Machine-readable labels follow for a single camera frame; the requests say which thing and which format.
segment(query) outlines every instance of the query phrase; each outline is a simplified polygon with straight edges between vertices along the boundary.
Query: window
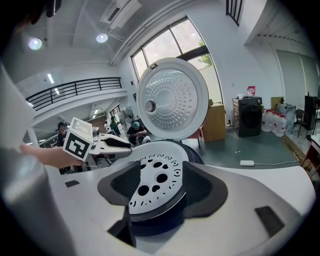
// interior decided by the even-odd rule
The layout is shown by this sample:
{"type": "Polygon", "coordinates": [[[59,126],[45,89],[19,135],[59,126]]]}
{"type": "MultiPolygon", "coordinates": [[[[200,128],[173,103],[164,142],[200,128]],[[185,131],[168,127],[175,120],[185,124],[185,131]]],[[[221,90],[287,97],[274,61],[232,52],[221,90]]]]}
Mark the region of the window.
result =
{"type": "Polygon", "coordinates": [[[163,58],[180,55],[176,41],[169,30],[153,39],[144,47],[144,50],[149,64],[163,58]]]}
{"type": "Polygon", "coordinates": [[[190,59],[188,62],[194,65],[203,76],[208,88],[209,99],[212,99],[213,104],[222,104],[223,100],[220,84],[210,55],[204,54],[202,56],[190,59]]]}
{"type": "Polygon", "coordinates": [[[146,60],[145,60],[145,57],[144,57],[142,50],[140,50],[133,57],[133,59],[134,59],[134,63],[135,63],[136,72],[138,73],[139,77],[141,77],[147,68],[147,63],[146,63],[146,60]]]}
{"type": "Polygon", "coordinates": [[[152,63],[167,57],[177,57],[194,65],[204,77],[209,98],[213,103],[223,103],[218,76],[208,48],[188,18],[167,26],[131,57],[137,79],[152,63]]]}
{"type": "Polygon", "coordinates": [[[187,19],[186,21],[173,26],[171,31],[183,53],[201,46],[200,42],[202,42],[202,39],[190,20],[187,19]]]}

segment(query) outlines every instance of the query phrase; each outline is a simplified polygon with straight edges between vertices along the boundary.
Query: power adapter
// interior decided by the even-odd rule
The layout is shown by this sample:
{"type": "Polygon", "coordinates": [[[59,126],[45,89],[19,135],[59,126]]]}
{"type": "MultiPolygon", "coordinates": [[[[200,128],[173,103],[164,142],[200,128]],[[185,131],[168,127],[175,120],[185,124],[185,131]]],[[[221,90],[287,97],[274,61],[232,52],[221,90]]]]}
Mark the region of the power adapter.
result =
{"type": "Polygon", "coordinates": [[[255,162],[252,160],[241,160],[240,165],[241,166],[255,166],[255,162]]]}

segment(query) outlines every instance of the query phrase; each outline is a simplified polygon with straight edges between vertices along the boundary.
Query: cardboard box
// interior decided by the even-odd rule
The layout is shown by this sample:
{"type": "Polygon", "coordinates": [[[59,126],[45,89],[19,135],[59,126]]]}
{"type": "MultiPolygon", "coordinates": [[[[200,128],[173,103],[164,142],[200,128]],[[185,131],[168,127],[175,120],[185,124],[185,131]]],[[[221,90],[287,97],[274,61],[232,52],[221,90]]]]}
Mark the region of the cardboard box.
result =
{"type": "Polygon", "coordinates": [[[226,138],[226,113],[224,105],[214,105],[208,112],[202,124],[204,142],[224,140],[226,138]]]}

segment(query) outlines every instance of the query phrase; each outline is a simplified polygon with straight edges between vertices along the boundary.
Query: washing machine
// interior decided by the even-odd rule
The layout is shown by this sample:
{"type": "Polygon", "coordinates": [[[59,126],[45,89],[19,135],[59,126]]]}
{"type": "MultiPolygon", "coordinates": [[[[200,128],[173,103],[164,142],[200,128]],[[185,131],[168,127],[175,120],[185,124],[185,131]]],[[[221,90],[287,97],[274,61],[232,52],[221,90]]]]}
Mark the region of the washing machine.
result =
{"type": "Polygon", "coordinates": [[[256,136],[261,132],[262,98],[233,98],[234,131],[239,137],[256,136]]]}

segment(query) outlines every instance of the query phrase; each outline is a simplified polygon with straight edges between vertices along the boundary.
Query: balcony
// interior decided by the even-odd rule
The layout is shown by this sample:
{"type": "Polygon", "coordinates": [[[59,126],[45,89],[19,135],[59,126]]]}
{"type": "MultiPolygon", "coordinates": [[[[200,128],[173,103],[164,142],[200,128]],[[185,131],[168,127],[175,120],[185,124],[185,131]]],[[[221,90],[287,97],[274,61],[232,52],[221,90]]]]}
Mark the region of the balcony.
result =
{"type": "Polygon", "coordinates": [[[91,93],[91,95],[96,95],[95,92],[99,91],[107,93],[107,90],[121,89],[122,86],[120,80],[120,77],[102,77],[68,82],[40,91],[26,98],[26,101],[35,111],[39,111],[54,103],[72,97],[77,97],[88,93],[91,93]]]}

